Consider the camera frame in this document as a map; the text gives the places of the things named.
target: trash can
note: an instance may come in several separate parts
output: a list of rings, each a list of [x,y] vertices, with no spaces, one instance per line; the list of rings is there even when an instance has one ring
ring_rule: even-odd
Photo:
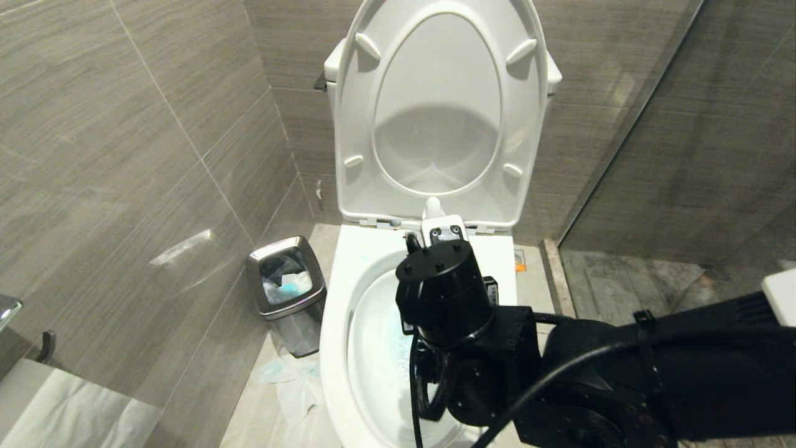
[[[296,357],[318,351],[326,282],[306,238],[272,242],[250,253],[246,274],[259,314]]]

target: toilet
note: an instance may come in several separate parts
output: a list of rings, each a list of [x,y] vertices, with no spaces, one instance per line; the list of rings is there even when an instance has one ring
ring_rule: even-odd
[[[464,220],[500,304],[517,304],[510,230],[561,74],[529,0],[365,0],[324,73],[346,220],[321,329],[326,406],[345,448],[413,447],[395,303],[404,235],[437,198]],[[478,437],[447,412],[421,429],[429,448]]]

